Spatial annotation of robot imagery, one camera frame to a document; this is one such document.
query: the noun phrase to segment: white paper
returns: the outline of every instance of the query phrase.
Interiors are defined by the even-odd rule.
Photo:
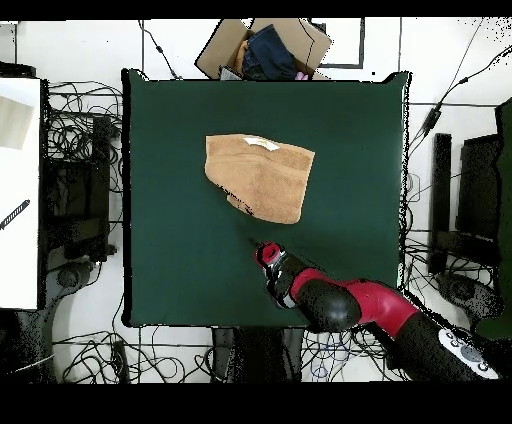
[[[270,151],[279,149],[279,146],[276,146],[274,143],[262,138],[244,137],[244,140],[247,142],[247,144],[256,144]]]

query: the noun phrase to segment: red joint cover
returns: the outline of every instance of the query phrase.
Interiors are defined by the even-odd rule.
[[[290,295],[294,301],[302,286],[311,280],[323,280],[347,289],[361,308],[361,319],[358,324],[375,322],[393,339],[407,320],[418,312],[418,309],[400,293],[382,283],[361,279],[334,281],[314,268],[305,269],[295,278],[290,288]]]
[[[279,252],[281,251],[279,248],[279,245],[277,245],[276,243],[272,243],[272,242],[262,243],[262,246],[260,246],[258,248],[258,250],[256,250],[256,252],[254,252],[254,260],[260,266],[261,266],[261,264],[258,262],[258,251],[260,249],[262,249],[263,262],[265,262],[266,264],[271,263],[277,257],[277,255],[279,255]]]

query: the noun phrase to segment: dark green tablecloth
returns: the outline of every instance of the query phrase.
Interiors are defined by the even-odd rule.
[[[305,325],[270,299],[248,236],[282,243],[332,277],[396,286],[406,80],[151,82],[123,74],[132,272],[125,322]],[[205,136],[233,133],[316,153],[298,224],[245,215],[206,178]]]

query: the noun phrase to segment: folded cloth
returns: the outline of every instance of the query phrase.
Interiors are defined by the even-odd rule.
[[[237,209],[264,221],[295,224],[314,155],[252,135],[207,136],[204,169]]]
[[[242,72],[259,81],[293,81],[297,75],[293,56],[279,38],[274,25],[259,30],[247,40]]]

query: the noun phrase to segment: tan cloth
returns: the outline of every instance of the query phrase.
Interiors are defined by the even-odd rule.
[[[227,200],[255,218],[281,224],[299,221],[314,152],[267,140],[279,149],[250,145],[254,135],[206,137],[206,176]]]

